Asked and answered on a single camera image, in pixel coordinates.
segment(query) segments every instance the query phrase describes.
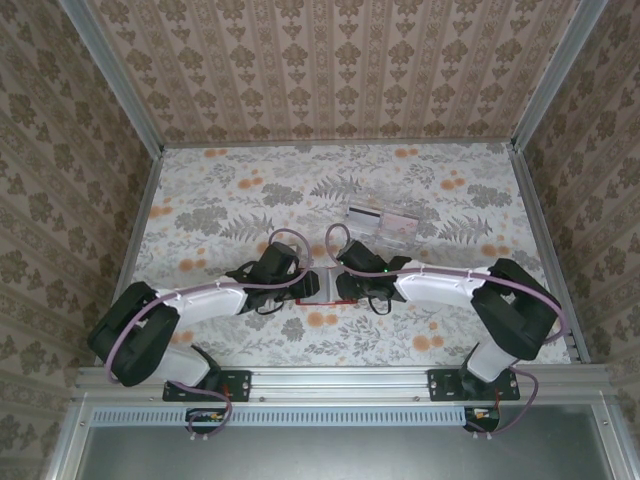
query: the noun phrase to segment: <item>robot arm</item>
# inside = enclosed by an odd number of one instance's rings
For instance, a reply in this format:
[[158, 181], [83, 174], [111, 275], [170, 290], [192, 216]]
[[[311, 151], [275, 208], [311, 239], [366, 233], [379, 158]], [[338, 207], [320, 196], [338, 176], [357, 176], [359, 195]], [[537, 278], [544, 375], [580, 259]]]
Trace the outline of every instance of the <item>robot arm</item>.
[[471, 396], [519, 360], [534, 360], [557, 318], [549, 305], [540, 299], [477, 278], [484, 276], [515, 282], [559, 306], [558, 301], [513, 260], [501, 258], [492, 267], [447, 268], [448, 272], [459, 272], [459, 276], [453, 276], [431, 273], [431, 265], [408, 257], [394, 257], [387, 264], [358, 241], [349, 242], [339, 252], [337, 260], [359, 272], [400, 269], [417, 272], [376, 278], [345, 272], [337, 279], [340, 296], [344, 299], [368, 298], [371, 302], [377, 298], [386, 300], [389, 309], [392, 300], [415, 304], [438, 302], [471, 309], [478, 314], [490, 338], [476, 345], [459, 371], [462, 386]]
[[[479, 343], [459, 371], [462, 387], [473, 397], [489, 388], [500, 373], [518, 360], [533, 360], [545, 342], [556, 314], [531, 295], [472, 278], [471, 273], [510, 280], [557, 301], [525, 270], [508, 259], [499, 259], [492, 267], [458, 270], [455, 277], [426, 273], [425, 265], [408, 257], [394, 257], [389, 263], [370, 252], [358, 241], [343, 248], [338, 260], [358, 272], [380, 273], [414, 270], [397, 276], [368, 278], [344, 272], [336, 286], [344, 300], [367, 298], [385, 300], [389, 310], [392, 301], [416, 304], [439, 302], [475, 310], [489, 331], [490, 338]], [[318, 292], [318, 277], [308, 272], [299, 282], [282, 289], [243, 288], [246, 283], [276, 285], [300, 273], [298, 259], [289, 247], [271, 244], [261, 259], [228, 272], [219, 280], [218, 288], [189, 288], [193, 293], [160, 303], [136, 326], [120, 346], [112, 364], [112, 372], [125, 386], [137, 385], [151, 375], [175, 380], [187, 386], [214, 390], [220, 367], [197, 347], [170, 346], [176, 328], [185, 328], [215, 316], [259, 311], [267, 300], [284, 302], [307, 298]], [[154, 290], [143, 282], [132, 284], [114, 303], [107, 315], [89, 336], [90, 348], [105, 361], [116, 339], [134, 315], [145, 304], [163, 296], [167, 290]]]
[[[173, 332], [212, 317], [260, 312], [270, 300], [282, 303], [312, 296], [318, 291], [319, 281], [317, 274], [311, 271], [300, 281], [279, 287], [301, 273], [296, 253], [288, 246], [274, 242], [260, 260], [227, 272], [216, 282], [218, 286], [179, 290], [172, 299], [149, 310], [123, 339], [113, 358], [111, 372], [126, 387], [138, 385], [153, 375], [213, 390], [220, 367], [195, 346], [170, 346]], [[130, 285], [89, 334], [89, 348], [107, 362], [112, 348], [134, 316], [167, 293], [176, 292], [155, 290], [144, 282]]]

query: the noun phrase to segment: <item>transparent container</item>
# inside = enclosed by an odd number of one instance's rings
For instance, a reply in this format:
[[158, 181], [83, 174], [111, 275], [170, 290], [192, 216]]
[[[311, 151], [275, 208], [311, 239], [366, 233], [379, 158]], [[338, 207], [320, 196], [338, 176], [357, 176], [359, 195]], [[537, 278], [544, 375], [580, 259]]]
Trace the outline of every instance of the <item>transparent container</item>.
[[353, 194], [344, 223], [354, 239], [369, 247], [409, 251], [414, 246], [420, 218], [403, 207], [372, 195]]

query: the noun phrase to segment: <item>aluminum frame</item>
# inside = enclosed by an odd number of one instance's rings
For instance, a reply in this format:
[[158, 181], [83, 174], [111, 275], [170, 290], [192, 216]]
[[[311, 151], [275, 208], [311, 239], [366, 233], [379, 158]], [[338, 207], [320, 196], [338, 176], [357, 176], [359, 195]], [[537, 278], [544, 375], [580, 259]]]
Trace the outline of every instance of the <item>aluminum frame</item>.
[[136, 222], [133, 224], [131, 238], [129, 239], [129, 245], [127, 246], [127, 252], [125, 253], [124, 261], [122, 262], [122, 269], [118, 276], [116, 288], [113, 291], [111, 303], [115, 302], [131, 283], [131, 278], [133, 277], [133, 272], [136, 268], [138, 253], [140, 253], [140, 246], [142, 245], [142, 237], [144, 236], [144, 230], [147, 226], [147, 220], [149, 220], [153, 197], [156, 194], [158, 183], [160, 182], [160, 173], [162, 172], [163, 163], [164, 159], [159, 157], [154, 159], [151, 164], [149, 178], [147, 179], [144, 194], [140, 201]]
[[91, 9], [84, 0], [60, 0], [71, 23], [76, 28], [82, 41], [87, 46], [91, 58], [100, 68], [102, 75], [113, 90], [118, 103], [129, 117], [133, 128], [152, 159], [157, 159], [162, 153], [162, 136], [147, 108], [129, 81], [127, 69], [114, 55], [99, 22], [93, 17]]
[[589, 38], [608, 0], [584, 0], [579, 3], [576, 13], [569, 22], [538, 87], [531, 96], [513, 134], [517, 148], [523, 149], [531, 140], [533, 132], [551, 105], [562, 82], [567, 77], [578, 53]]
[[516, 176], [516, 181], [518, 182], [520, 194], [522, 195], [522, 204], [527, 212], [527, 217], [529, 217], [533, 238], [538, 246], [540, 261], [542, 262], [545, 278], [549, 283], [549, 290], [562, 305], [562, 309], [566, 313], [567, 320], [569, 321], [571, 333], [565, 337], [565, 339], [568, 340], [567, 348], [575, 346], [578, 353], [578, 360], [583, 363], [589, 363], [591, 356], [587, 350], [587, 344], [573, 308], [569, 289], [562, 275], [558, 256], [553, 248], [551, 234], [547, 228], [547, 223], [545, 222], [542, 207], [540, 206], [540, 201], [538, 200], [536, 188], [529, 173], [524, 154], [520, 149], [516, 150], [515, 148], [511, 148], [509, 150], [509, 157], [511, 158], [511, 165]]
[[[427, 371], [442, 366], [421, 367], [254, 367], [252, 392], [245, 409], [284, 407], [295, 410], [308, 407], [425, 407], [480, 406], [492, 402], [432, 402], [427, 385]], [[631, 480], [633, 458], [624, 450], [613, 421], [614, 391], [604, 365], [522, 365], [540, 382], [538, 405], [591, 405], [596, 419], [602, 422], [601, 438], [605, 443], [614, 478]], [[532, 391], [532, 382], [519, 378], [523, 404]], [[91, 430], [96, 408], [127, 406], [148, 411], [149, 408], [185, 406], [182, 402], [162, 401], [163, 382], [149, 379], [139, 386], [123, 388], [106, 380], [99, 367], [83, 368], [76, 380], [71, 408], [63, 434], [52, 460], [48, 480], [75, 479]], [[198, 407], [219, 407], [220, 403], [201, 402]]]

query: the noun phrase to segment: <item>white table surface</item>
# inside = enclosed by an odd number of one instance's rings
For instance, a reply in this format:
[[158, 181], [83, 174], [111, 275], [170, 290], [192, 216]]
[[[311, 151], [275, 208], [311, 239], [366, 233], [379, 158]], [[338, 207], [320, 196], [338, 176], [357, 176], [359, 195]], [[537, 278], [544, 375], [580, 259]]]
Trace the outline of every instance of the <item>white table surface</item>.
[[[421, 218], [414, 246], [396, 253], [457, 267], [508, 257], [544, 282], [507, 150], [482, 143], [167, 150], [134, 280], [156, 288], [210, 282], [257, 260], [280, 227], [308, 238], [315, 265], [330, 265], [324, 232], [344, 219], [354, 190], [403, 202]], [[337, 251], [343, 237], [335, 241]], [[378, 316], [364, 301], [289, 302], [273, 315], [212, 318], [172, 341], [196, 343], [221, 365], [455, 365], [487, 335], [472, 310], [437, 303], [394, 303]], [[559, 340], [536, 363], [569, 361]]]

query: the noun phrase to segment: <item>purple cable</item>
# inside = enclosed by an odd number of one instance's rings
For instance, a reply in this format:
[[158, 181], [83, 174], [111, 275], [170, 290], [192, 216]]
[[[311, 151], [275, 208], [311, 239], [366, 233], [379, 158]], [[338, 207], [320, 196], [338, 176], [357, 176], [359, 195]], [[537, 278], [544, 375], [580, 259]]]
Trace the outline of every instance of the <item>purple cable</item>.
[[549, 308], [551, 308], [551, 310], [553, 310], [555, 312], [555, 314], [558, 316], [558, 320], [560, 320], [560, 330], [551, 335], [550, 337], [547, 337], [544, 341], [545, 344], [547, 343], [551, 343], [554, 342], [555, 340], [557, 340], [558, 338], [562, 337], [563, 335], [565, 335], [568, 332], [568, 326], [567, 326], [567, 318], [564, 314], [564, 312], [562, 311], [562, 309], [556, 305], [556, 303], [554, 301], [552, 301], [550, 298], [548, 298], [546, 295], [541, 294], [540, 292], [537, 292], [536, 290], [526, 286], [526, 285], [522, 285], [520, 283], [517, 282], [512, 282], [511, 280], [505, 280], [502, 278], [496, 278], [496, 277], [492, 277], [491, 275], [486, 275], [484, 273], [475, 273], [475, 272], [461, 272], [459, 270], [452, 270], [450, 268], [445, 268], [445, 267], [423, 267], [423, 268], [407, 268], [404, 270], [395, 270], [393, 272], [380, 272], [380, 273], [367, 273], [367, 272], [359, 272], [357, 270], [353, 270], [349, 267], [346, 267], [345, 265], [342, 265], [340, 263], [340, 261], [336, 258], [336, 256], [331, 252], [331, 249], [329, 248], [329, 235], [331, 234], [331, 232], [335, 229], [335, 228], [342, 228], [346, 234], [347, 234], [347, 242], [349, 241], [349, 239], [351, 238], [350, 234], [349, 234], [349, 228], [344, 225], [343, 223], [334, 223], [333, 225], [331, 225], [328, 229], [327, 229], [327, 233], [325, 234], [324, 237], [324, 243], [325, 243], [325, 247], [327, 250], [327, 255], [329, 255], [329, 258], [331, 258], [331, 260], [333, 260], [336, 265], [339, 265], [341, 268], [343, 268], [345, 271], [349, 272], [352, 275], [356, 275], [358, 277], [368, 277], [368, 278], [377, 278], [377, 277], [388, 277], [388, 276], [393, 276], [393, 275], [403, 275], [403, 274], [407, 274], [407, 273], [437, 273], [440, 275], [450, 275], [452, 277], [461, 277], [461, 278], [475, 278], [478, 280], [484, 280], [487, 282], [492, 282], [492, 283], [496, 283], [498, 285], [502, 285], [505, 287], [509, 287], [511, 289], [514, 290], [519, 290], [521, 292], [527, 293], [529, 295], [531, 295], [534, 298], [537, 298], [538, 300], [540, 300], [541, 302], [543, 302], [545, 305], [547, 305]]
[[[220, 425], [218, 425], [213, 432], [207, 435], [213, 437], [214, 435], [218, 435], [219, 433], [221, 433], [227, 427], [229, 420], [231, 420], [231, 415], [233, 414], [233, 404], [231, 403], [231, 400], [229, 400], [229, 397], [222, 395], [221, 393], [218, 393], [218, 392], [212, 392], [210, 390], [202, 390], [200, 388], [189, 387], [184, 383], [174, 382], [173, 380], [171, 380], [171, 383], [173, 383], [176, 387], [184, 390], [185, 392], [215, 397], [222, 400], [227, 405], [227, 414], [222, 419], [222, 422], [220, 422]], [[196, 419], [197, 417], [208, 415], [209, 413], [210, 412], [196, 412], [195, 414], [191, 415], [191, 417], [189, 418], [189, 424], [187, 425], [187, 430], [189, 430], [189, 433], [191, 434], [195, 433], [193, 431], [194, 419]]]
[[519, 368], [516, 368], [516, 367], [509, 367], [509, 370], [511, 370], [513, 373], [517, 375], [523, 375], [525, 377], [529, 377], [533, 381], [533, 391], [531, 392], [531, 395], [529, 396], [529, 400], [527, 400], [527, 403], [525, 403], [524, 407], [522, 407], [522, 410], [520, 411], [520, 413], [516, 415], [516, 418], [514, 418], [513, 421], [511, 421], [508, 425], [502, 428], [498, 428], [493, 432], [487, 432], [481, 426], [467, 420], [467, 425], [471, 425], [473, 428], [478, 430], [478, 432], [484, 433], [486, 436], [500, 435], [501, 433], [505, 433], [511, 430], [513, 427], [515, 427], [516, 424], [520, 420], [522, 420], [522, 417], [524, 417], [525, 413], [527, 413], [527, 411], [531, 408], [531, 405], [533, 405], [533, 401], [536, 399], [536, 396], [538, 395], [538, 387], [540, 386], [540, 384], [538, 383], [538, 379], [534, 375], [532, 375], [529, 372], [525, 372], [524, 370], [520, 370]]
[[110, 383], [114, 383], [114, 384], [120, 383], [118, 381], [118, 379], [115, 378], [111, 374], [111, 367], [113, 366], [113, 360], [116, 358], [116, 354], [118, 353], [118, 350], [120, 350], [120, 347], [124, 343], [124, 339], [127, 338], [127, 335], [129, 335], [131, 330], [133, 330], [133, 327], [140, 320], [142, 320], [145, 317], [145, 315], [151, 309], [155, 308], [157, 305], [161, 304], [162, 302], [166, 302], [167, 300], [172, 300], [173, 298], [175, 298], [175, 297], [177, 297], [179, 295], [187, 296], [187, 295], [192, 295], [194, 293], [204, 292], [204, 291], [207, 291], [207, 290], [215, 290], [215, 289], [218, 289], [218, 288], [233, 287], [233, 288], [260, 288], [260, 289], [263, 289], [263, 290], [277, 290], [279, 288], [289, 287], [289, 286], [293, 285], [294, 283], [297, 283], [300, 280], [302, 280], [305, 277], [305, 275], [309, 272], [309, 270], [311, 269], [311, 264], [312, 264], [312, 260], [313, 260], [312, 259], [312, 254], [311, 254], [311, 245], [309, 244], [309, 241], [301, 233], [296, 232], [295, 230], [291, 230], [290, 228], [280, 228], [278, 230], [275, 230], [271, 234], [271, 236], [269, 237], [269, 243], [272, 243], [274, 236], [276, 234], [280, 233], [280, 232], [287, 232], [287, 233], [291, 233], [291, 234], [297, 236], [300, 240], [302, 240], [302, 243], [304, 243], [304, 246], [307, 249], [307, 264], [302, 269], [302, 272], [300, 273], [300, 275], [298, 275], [293, 280], [289, 280], [288, 282], [278, 283], [278, 284], [274, 284], [274, 285], [261, 285], [261, 284], [258, 284], [258, 283], [234, 283], [234, 282], [205, 283], [203, 285], [198, 285], [196, 287], [189, 287], [189, 288], [183, 288], [183, 289], [180, 289], [180, 290], [176, 290], [175, 292], [168, 293], [166, 295], [163, 295], [162, 297], [158, 297], [158, 298], [150, 301], [138, 313], [136, 313], [133, 316], [131, 321], [129, 321], [129, 323], [124, 327], [124, 329], [122, 330], [122, 332], [120, 333], [120, 335], [118, 336], [116, 341], [113, 343], [113, 347], [111, 347], [111, 351], [109, 352], [109, 355], [107, 356], [107, 361], [104, 364], [104, 369], [105, 369], [105, 373], [107, 375], [107, 380]]

